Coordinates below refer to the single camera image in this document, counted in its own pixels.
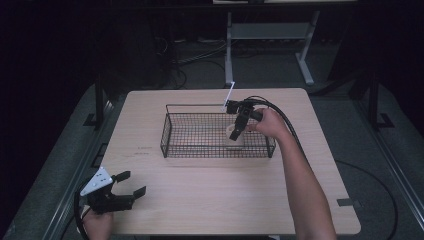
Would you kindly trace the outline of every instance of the forearm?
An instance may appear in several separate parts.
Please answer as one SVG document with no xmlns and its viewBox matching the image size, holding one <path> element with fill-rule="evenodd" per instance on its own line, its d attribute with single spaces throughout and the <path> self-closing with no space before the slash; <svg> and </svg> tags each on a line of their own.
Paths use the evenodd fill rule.
<svg viewBox="0 0 424 240">
<path fill-rule="evenodd" d="M 335 239 L 327 198 L 290 132 L 276 138 L 298 239 Z"/>
</svg>

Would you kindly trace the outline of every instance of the metal leg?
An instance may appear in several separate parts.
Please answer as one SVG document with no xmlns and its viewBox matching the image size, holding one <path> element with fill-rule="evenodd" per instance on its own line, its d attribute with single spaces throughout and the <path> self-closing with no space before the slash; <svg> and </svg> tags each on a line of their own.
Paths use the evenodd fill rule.
<svg viewBox="0 0 424 240">
<path fill-rule="evenodd" d="M 305 46 L 303 47 L 300 53 L 296 53 L 296 60 L 299 64 L 300 71 L 302 72 L 303 78 L 305 79 L 307 85 L 314 84 L 314 80 L 312 79 L 311 73 L 309 72 L 308 66 L 306 65 L 305 58 L 306 54 L 308 53 L 309 46 L 311 45 L 312 37 L 314 36 L 315 26 L 318 21 L 319 13 L 319 11 L 314 12 L 314 15 L 312 16 L 312 20 L 308 28 L 308 32 L 305 37 Z"/>
<path fill-rule="evenodd" d="M 231 12 L 228 13 L 227 22 L 227 54 L 225 55 L 225 85 L 233 82 L 233 64 L 231 62 Z"/>
</svg>

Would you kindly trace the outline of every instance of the wooden table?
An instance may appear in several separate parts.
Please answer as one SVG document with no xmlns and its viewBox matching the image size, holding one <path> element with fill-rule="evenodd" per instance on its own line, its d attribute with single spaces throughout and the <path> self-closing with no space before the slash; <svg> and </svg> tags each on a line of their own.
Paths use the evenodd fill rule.
<svg viewBox="0 0 424 240">
<path fill-rule="evenodd" d="M 222 104 L 228 90 L 137 91 L 128 94 L 102 165 L 131 171 L 115 194 L 147 186 L 130 211 L 117 212 L 113 232 L 145 235 L 294 234 L 281 153 L 272 158 L 164 158 L 160 150 L 166 104 Z M 292 122 L 328 197 L 336 232 L 355 234 L 360 223 L 309 97 L 302 89 L 236 89 L 232 100 L 259 95 Z M 220 112 L 213 107 L 208 112 Z"/>
</svg>

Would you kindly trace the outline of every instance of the human arm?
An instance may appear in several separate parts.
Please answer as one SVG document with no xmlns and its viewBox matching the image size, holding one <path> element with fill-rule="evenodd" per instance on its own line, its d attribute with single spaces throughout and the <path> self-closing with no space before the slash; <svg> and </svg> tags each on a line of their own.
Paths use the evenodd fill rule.
<svg viewBox="0 0 424 240">
<path fill-rule="evenodd" d="M 113 213 L 107 212 L 99 215 L 90 209 L 85 215 L 83 223 L 90 240 L 107 240 L 112 234 Z"/>
<path fill-rule="evenodd" d="M 258 109 L 263 119 L 246 127 L 274 138 L 283 157 L 287 195 L 298 239 L 336 239 L 327 198 L 283 119 L 271 109 Z"/>
</svg>

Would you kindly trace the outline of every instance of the wire basket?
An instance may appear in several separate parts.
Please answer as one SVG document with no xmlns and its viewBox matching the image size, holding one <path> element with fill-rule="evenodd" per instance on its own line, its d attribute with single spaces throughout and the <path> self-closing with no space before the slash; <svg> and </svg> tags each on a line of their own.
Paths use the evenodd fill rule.
<svg viewBox="0 0 424 240">
<path fill-rule="evenodd" d="M 187 107 L 187 112 L 171 113 L 169 107 Z M 165 124 L 160 147 L 163 156 L 170 158 L 271 158 L 275 140 L 258 132 L 244 132 L 241 145 L 229 145 L 227 127 L 236 115 L 226 113 L 190 113 L 206 106 L 219 105 L 166 105 Z"/>
</svg>

